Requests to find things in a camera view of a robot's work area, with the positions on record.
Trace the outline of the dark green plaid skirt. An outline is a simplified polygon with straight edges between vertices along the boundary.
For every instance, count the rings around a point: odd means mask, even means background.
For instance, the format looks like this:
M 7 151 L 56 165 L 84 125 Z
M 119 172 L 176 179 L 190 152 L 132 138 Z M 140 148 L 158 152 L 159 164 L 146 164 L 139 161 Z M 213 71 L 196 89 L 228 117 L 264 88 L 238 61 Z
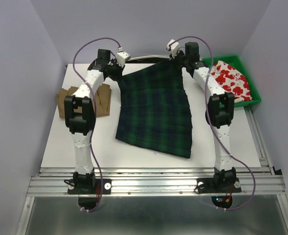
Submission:
M 191 157 L 192 115 L 182 68 L 164 61 L 124 75 L 118 82 L 119 141 L 182 158 Z

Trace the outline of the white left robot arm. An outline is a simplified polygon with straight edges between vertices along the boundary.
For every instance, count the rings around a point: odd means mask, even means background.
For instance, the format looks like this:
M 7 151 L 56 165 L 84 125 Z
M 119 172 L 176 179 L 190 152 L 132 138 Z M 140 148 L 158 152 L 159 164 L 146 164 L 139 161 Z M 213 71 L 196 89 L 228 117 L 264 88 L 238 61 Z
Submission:
M 81 86 L 73 95 L 67 95 L 64 99 L 65 124 L 72 135 L 76 162 L 73 179 L 67 183 L 86 193 L 93 192 L 96 188 L 90 150 L 90 137 L 96 123 L 92 100 L 107 77 L 115 81 L 122 77 L 125 62 L 130 58 L 122 47 L 118 48 L 115 58 L 111 59 L 111 54 L 110 50 L 99 49 Z

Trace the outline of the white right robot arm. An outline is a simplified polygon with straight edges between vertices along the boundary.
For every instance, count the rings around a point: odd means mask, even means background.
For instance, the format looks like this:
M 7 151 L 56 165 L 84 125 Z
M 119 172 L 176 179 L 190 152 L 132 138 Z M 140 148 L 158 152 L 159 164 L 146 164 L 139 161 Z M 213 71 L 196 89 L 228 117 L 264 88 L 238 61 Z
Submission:
M 198 43 L 186 43 L 183 52 L 179 43 L 172 40 L 168 43 L 167 49 L 171 52 L 171 58 L 186 68 L 204 91 L 205 118 L 214 136 L 214 175 L 212 178 L 199 179 L 195 191 L 199 194 L 224 192 L 232 188 L 237 180 L 229 140 L 235 96 L 218 84 L 212 75 L 212 69 L 200 60 Z

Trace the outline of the folded tan skirt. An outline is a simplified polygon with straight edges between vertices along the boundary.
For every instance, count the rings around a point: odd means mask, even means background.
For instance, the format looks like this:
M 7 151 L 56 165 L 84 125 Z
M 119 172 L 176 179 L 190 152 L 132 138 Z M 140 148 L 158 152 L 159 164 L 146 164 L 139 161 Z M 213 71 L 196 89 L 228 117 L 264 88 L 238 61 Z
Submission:
M 78 87 L 71 86 L 68 90 L 60 88 L 56 94 L 57 108 L 59 112 L 59 118 L 65 119 L 64 98 L 67 95 L 73 95 L 78 90 Z M 105 117 L 110 115 L 111 107 L 111 88 L 107 84 L 101 85 L 96 94 L 96 117 Z

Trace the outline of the green plastic tray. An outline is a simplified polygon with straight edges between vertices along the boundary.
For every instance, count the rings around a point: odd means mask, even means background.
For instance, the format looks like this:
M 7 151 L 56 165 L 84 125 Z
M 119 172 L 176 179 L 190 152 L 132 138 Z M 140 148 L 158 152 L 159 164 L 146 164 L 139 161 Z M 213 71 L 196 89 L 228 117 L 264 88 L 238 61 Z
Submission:
M 239 56 L 237 55 L 227 55 L 227 56 L 218 56 L 214 57 L 214 59 L 211 59 L 209 57 L 204 58 L 203 61 L 207 65 L 211 65 L 211 62 L 213 61 L 214 64 L 218 62 L 219 60 L 226 62 L 230 65 L 232 65 L 235 69 L 237 69 L 240 73 L 242 73 L 248 80 L 248 84 L 250 86 L 250 93 L 252 96 L 252 101 L 246 101 L 246 102 L 239 102 L 235 103 L 235 107 L 247 107 L 247 106 L 253 106 L 262 101 L 261 96 L 259 94 L 259 91 L 257 89 L 257 86 L 255 84 L 254 78 L 252 77 L 252 73 L 248 71 L 248 67 L 246 64 L 244 64 Z

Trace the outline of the red floral white skirt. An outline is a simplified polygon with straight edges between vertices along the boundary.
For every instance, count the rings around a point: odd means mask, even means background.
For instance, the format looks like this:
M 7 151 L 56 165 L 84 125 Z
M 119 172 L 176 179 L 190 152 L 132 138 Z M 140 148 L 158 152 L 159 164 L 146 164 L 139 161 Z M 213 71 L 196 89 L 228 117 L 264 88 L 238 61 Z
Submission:
M 216 82 L 227 92 L 235 96 L 235 103 L 252 101 L 247 78 L 232 65 L 219 60 L 211 70 Z

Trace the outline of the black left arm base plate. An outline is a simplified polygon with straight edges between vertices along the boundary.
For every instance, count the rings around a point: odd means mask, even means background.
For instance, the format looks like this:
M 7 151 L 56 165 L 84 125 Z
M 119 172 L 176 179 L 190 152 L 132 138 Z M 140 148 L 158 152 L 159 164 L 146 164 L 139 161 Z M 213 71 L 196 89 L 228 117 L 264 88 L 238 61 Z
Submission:
M 84 185 L 84 184 L 78 184 L 77 186 L 74 185 L 74 181 L 72 179 L 65 180 L 66 182 L 69 182 L 70 185 L 68 185 L 67 193 L 69 195 L 96 195 L 100 194 L 101 192 L 101 179 L 96 178 L 95 180 L 95 186 L 92 188 L 92 186 Z M 111 194 L 111 185 L 112 180 L 104 178 L 103 179 L 103 192 L 104 195 Z

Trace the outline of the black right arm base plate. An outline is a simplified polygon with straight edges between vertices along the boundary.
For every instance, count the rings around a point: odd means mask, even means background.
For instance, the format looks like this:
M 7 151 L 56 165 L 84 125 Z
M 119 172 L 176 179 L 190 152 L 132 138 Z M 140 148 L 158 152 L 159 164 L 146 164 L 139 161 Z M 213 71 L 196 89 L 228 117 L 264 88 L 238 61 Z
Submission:
M 238 178 L 236 178 L 236 181 L 223 182 L 215 182 L 213 178 L 198 178 L 196 187 L 194 189 L 194 192 L 197 194 L 218 194 L 227 193 L 230 191 L 233 193 L 242 192 Z

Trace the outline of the aluminium rail frame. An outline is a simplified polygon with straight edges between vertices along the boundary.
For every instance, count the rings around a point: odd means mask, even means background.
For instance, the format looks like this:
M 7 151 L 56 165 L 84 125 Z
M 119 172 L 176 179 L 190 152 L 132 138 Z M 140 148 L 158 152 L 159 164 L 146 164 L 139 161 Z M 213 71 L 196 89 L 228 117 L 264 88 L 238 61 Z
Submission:
M 278 199 L 283 222 L 288 232 L 288 201 L 284 178 L 276 175 L 268 159 L 258 159 L 260 167 L 252 168 L 254 176 L 240 166 L 237 175 L 242 185 L 242 195 L 274 195 Z M 35 198 L 41 196 L 69 197 L 63 180 L 72 176 L 72 167 L 42 166 L 39 173 L 31 178 L 19 221 L 17 234 L 26 234 Z M 131 196 L 194 196 L 198 178 L 209 178 L 213 169 L 208 167 L 105 167 L 104 177 L 112 179 L 111 195 Z

